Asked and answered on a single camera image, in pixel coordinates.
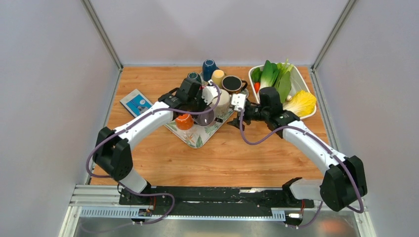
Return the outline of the orange mug black handle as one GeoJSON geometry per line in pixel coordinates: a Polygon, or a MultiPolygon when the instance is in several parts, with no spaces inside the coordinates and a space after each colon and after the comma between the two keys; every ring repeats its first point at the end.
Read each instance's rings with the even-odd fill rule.
{"type": "Polygon", "coordinates": [[[189,130],[193,127],[194,121],[190,114],[182,114],[175,119],[175,125],[180,130],[189,130]]]}

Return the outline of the purple mug black handle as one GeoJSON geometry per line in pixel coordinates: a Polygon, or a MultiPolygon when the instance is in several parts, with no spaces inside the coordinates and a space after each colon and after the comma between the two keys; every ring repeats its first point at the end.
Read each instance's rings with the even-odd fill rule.
{"type": "Polygon", "coordinates": [[[204,109],[204,114],[192,115],[194,124],[199,126],[212,126],[216,123],[223,123],[224,120],[216,116],[214,110],[210,106],[204,109]]]}

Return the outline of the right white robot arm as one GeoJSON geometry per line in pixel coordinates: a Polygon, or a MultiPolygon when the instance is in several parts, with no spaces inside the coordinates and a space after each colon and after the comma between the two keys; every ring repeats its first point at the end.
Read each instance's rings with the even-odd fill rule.
{"type": "Polygon", "coordinates": [[[297,116],[296,109],[281,103],[275,88],[261,89],[258,104],[250,102],[243,94],[233,94],[231,105],[238,115],[229,125],[240,130],[247,144],[258,145],[259,142],[246,139],[245,125],[252,121],[263,121],[271,132],[261,142],[274,134],[278,135],[297,147],[323,174],[321,180],[294,178],[286,182],[282,192],[285,205],[295,206],[302,199],[309,199],[322,201],[333,211],[349,208],[357,213],[364,212],[362,197],[368,189],[361,159],[340,153],[312,133],[297,116]]]}

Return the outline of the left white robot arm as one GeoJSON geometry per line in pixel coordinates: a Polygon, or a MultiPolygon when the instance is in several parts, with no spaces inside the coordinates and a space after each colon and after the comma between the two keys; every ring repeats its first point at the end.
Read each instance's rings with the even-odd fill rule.
{"type": "Polygon", "coordinates": [[[93,161],[106,172],[106,178],[112,178],[129,190],[138,204],[148,203],[149,183],[133,167],[132,151],[145,137],[179,115],[208,113],[207,107],[219,93],[219,87],[213,82],[202,86],[193,79],[184,79],[180,87],[163,94],[133,120],[114,129],[101,129],[87,161],[93,161]]]}

